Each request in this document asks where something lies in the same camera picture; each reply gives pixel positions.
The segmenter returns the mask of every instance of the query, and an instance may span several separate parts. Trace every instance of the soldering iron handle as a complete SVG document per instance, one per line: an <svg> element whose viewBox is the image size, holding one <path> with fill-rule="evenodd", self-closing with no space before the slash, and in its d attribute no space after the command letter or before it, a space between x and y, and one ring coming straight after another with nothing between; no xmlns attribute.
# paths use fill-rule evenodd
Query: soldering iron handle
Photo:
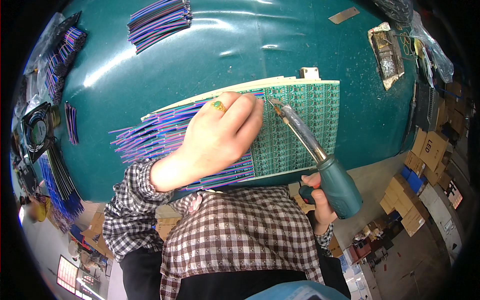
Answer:
<svg viewBox="0 0 480 300"><path fill-rule="evenodd" d="M321 188L338 218L347 219L356 214L363 200L352 177L338 160L329 155L317 168L320 172Z"/></svg>

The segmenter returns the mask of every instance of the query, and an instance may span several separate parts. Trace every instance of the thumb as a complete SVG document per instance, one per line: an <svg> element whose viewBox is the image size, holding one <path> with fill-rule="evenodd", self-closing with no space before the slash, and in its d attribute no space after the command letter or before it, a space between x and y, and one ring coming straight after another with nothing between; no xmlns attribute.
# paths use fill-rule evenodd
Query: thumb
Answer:
<svg viewBox="0 0 480 300"><path fill-rule="evenodd" d="M315 200L315 204L317 206L324 206L328 205L327 197L325 197L325 193L322 190L313 190L312 197Z"/></svg>

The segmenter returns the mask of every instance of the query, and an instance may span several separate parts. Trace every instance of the finger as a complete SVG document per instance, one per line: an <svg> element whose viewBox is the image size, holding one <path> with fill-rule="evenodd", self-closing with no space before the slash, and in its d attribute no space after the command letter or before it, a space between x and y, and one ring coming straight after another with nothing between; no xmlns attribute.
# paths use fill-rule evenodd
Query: finger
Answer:
<svg viewBox="0 0 480 300"><path fill-rule="evenodd" d="M228 109L230 109L232 104L235 101L237 101L237 99L240 98L241 96L242 96L242 94L240 94L240 93L223 92L217 98L213 98L212 100L205 103L202 106L202 108L197 112L196 115L198 115L198 114L200 114L200 116L205 115L205 116L209 116L209 117L212 117L212 118L215 118L215 119L219 120L226 114L226 112L223 112L219 109L213 108L212 103L220 101L220 102L222 102L225 109L228 111Z"/></svg>
<svg viewBox="0 0 480 300"><path fill-rule="evenodd" d="M247 148L250 147L250 144L253 142L262 127L263 114L264 101L262 99L257 99L255 107L252 109L252 113L237 131L238 140L245 141Z"/></svg>
<svg viewBox="0 0 480 300"><path fill-rule="evenodd" d="M220 126L228 132L237 132L250 116L255 106L255 96L250 93L243 94L227 110L222 120L220 120Z"/></svg>
<svg viewBox="0 0 480 300"><path fill-rule="evenodd" d="M302 175L301 179L306 185L313 187L319 186L321 181L319 172L313 173L309 176Z"/></svg>
<svg viewBox="0 0 480 300"><path fill-rule="evenodd" d="M315 204L317 206L325 206L328 205L327 197L325 197L325 193L322 190L313 190L312 197L315 200Z"/></svg>

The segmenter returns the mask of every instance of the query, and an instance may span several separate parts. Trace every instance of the cooling fan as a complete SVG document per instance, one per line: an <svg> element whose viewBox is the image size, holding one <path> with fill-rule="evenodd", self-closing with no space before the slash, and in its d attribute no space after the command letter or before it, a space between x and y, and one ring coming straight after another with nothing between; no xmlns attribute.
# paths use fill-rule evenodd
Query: cooling fan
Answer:
<svg viewBox="0 0 480 300"><path fill-rule="evenodd" d="M50 103L45 102L22 118L22 132L30 161L34 163L54 141Z"/></svg>

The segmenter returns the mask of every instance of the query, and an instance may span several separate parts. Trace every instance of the bundle of wires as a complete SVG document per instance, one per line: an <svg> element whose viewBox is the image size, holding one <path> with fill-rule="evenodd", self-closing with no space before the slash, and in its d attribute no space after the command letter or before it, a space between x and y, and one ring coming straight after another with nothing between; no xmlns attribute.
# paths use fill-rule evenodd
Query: bundle of wires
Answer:
<svg viewBox="0 0 480 300"><path fill-rule="evenodd" d="M53 207L73 222L83 212L84 207L55 145L38 161Z"/></svg>
<svg viewBox="0 0 480 300"><path fill-rule="evenodd" d="M48 68L45 86L48 89L50 99L53 100L55 105L58 105L61 101L65 83L64 77L75 60L76 52L84 45L85 38L86 33L75 27L70 27L63 36L62 41L47 55Z"/></svg>
<svg viewBox="0 0 480 300"><path fill-rule="evenodd" d="M72 145L78 144L77 136L77 109L65 103L65 119L67 120L68 139Z"/></svg>
<svg viewBox="0 0 480 300"><path fill-rule="evenodd" d="M256 97L263 97L264 91L253 94ZM166 157L182 145L190 120L209 100L211 98L165 109L152 114L137 126L110 131L109 133L121 132L117 135L117 139L110 144L118 146L115 152L123 153L121 156L124 159L123 163L131 163L142 158ZM225 170L201 178L181 190L210 189L254 176L252 153L249 150L241 159Z"/></svg>
<svg viewBox="0 0 480 300"><path fill-rule="evenodd" d="M63 36L63 42L68 44L74 51L80 50L85 43L87 34L78 28L70 27Z"/></svg>
<svg viewBox="0 0 480 300"><path fill-rule="evenodd" d="M137 11L128 22L128 41L140 53L154 43L190 26L192 14L186 0L160 0Z"/></svg>

